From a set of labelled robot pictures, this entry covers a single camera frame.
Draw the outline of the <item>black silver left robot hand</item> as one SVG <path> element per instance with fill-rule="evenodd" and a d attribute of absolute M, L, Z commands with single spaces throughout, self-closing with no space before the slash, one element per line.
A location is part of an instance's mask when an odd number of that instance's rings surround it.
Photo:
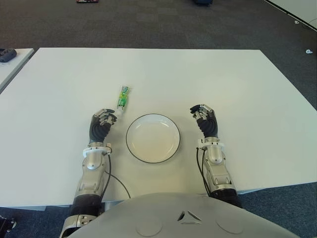
<path fill-rule="evenodd" d="M 93 114 L 89 128 L 89 143 L 103 143 L 116 121 L 117 116 L 112 109 L 101 109 Z"/>

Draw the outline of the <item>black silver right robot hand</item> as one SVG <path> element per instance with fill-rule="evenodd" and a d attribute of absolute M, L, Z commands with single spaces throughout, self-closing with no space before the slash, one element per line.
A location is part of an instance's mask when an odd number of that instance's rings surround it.
<path fill-rule="evenodd" d="M 205 138 L 218 138 L 218 125 L 215 112 L 212 108 L 205 104 L 199 104 L 191 107 L 190 113 L 196 120 L 197 125 Z"/>

